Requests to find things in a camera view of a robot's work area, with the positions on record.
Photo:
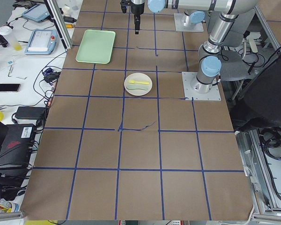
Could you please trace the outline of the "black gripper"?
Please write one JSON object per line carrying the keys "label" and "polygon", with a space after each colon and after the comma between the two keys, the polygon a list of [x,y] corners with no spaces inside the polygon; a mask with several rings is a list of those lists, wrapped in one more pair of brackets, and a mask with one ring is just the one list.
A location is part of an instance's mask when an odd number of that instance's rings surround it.
{"label": "black gripper", "polygon": [[144,0],[121,0],[122,13],[127,12],[127,7],[131,7],[131,12],[134,14],[134,32],[136,35],[140,32],[140,15],[144,13]]}

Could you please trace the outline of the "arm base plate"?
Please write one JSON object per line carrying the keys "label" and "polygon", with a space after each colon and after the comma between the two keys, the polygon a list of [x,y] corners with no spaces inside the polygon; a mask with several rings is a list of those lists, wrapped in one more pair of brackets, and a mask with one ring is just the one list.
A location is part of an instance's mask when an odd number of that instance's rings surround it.
{"label": "arm base plate", "polygon": [[216,78],[211,84],[201,84],[197,72],[182,72],[182,81],[186,100],[221,101]]}
{"label": "arm base plate", "polygon": [[185,13],[175,13],[175,29],[179,32],[203,32],[202,22],[204,20],[205,13],[201,11],[196,11],[189,15]]}

